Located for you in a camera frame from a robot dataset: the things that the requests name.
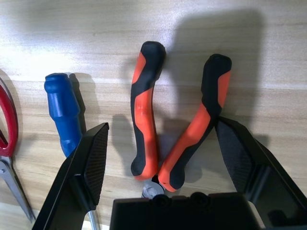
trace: wood grain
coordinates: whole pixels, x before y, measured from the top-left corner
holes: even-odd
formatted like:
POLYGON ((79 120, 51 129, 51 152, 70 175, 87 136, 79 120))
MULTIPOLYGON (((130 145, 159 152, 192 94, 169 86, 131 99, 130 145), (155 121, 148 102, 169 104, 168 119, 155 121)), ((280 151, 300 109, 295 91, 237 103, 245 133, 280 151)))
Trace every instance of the wood grain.
MULTIPOLYGON (((154 91, 162 154, 198 108, 204 62, 221 53, 233 61, 223 115, 246 125, 307 195, 306 12, 304 0, 2 0, 0 77, 16 105, 14 168, 32 207, 42 207, 64 160, 43 87, 53 72, 76 74, 88 129, 110 123, 100 222, 109 224, 115 198, 140 197, 130 82, 147 40, 167 50, 154 91)), ((214 132, 186 167, 180 194, 194 191, 234 191, 214 132)), ((3 181, 0 202, 0 216, 17 205, 3 181)), ((8 226, 30 228, 20 213, 0 219, 8 226)))

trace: orange and black handle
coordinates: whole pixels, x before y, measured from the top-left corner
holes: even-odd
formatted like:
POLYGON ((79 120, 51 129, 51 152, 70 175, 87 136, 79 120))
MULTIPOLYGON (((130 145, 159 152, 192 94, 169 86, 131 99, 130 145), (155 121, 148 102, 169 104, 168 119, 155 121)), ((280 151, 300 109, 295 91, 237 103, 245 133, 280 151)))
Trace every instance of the orange and black handle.
POLYGON ((158 148, 153 115, 153 89, 166 57, 158 42, 142 45, 131 86, 131 115, 137 155, 131 172, 138 180, 147 180, 158 173, 158 148))
POLYGON ((186 164, 216 123, 226 98, 231 65, 230 58, 214 54, 204 66, 200 107, 159 171, 159 182, 170 192, 182 187, 186 164))

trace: screwdriver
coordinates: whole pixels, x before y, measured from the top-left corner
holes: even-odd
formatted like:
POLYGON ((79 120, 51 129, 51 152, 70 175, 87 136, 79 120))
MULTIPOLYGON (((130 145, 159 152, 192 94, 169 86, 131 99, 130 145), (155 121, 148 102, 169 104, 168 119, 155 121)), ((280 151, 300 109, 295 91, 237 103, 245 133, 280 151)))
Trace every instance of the screwdriver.
MULTIPOLYGON (((82 137, 76 99, 67 74, 53 73, 46 76, 45 91, 48 97, 49 115, 54 120, 64 155, 69 157, 78 147, 82 137)), ((92 229, 99 230, 100 225, 94 211, 89 211, 92 229)))

